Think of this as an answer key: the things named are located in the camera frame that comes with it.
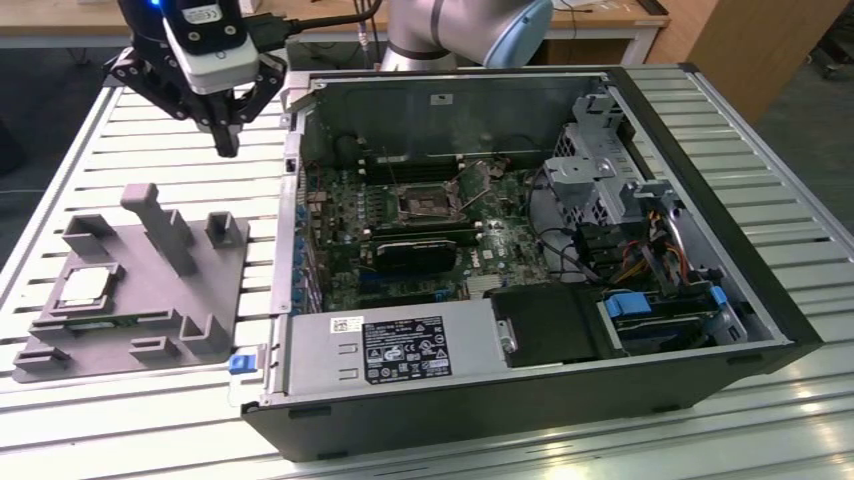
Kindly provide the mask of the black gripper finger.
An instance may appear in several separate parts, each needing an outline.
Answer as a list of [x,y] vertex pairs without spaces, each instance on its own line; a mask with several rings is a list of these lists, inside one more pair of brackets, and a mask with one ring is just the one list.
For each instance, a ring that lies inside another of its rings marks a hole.
[[253,87],[234,98],[230,104],[229,137],[225,156],[235,157],[239,149],[238,133],[251,123],[277,97],[287,73],[287,62],[279,57],[263,53],[259,57],[259,69]]
[[190,88],[178,61],[162,58],[150,63],[141,52],[127,47],[110,62],[110,75],[174,119],[191,120],[213,136],[217,153],[226,156],[226,115],[215,102]]

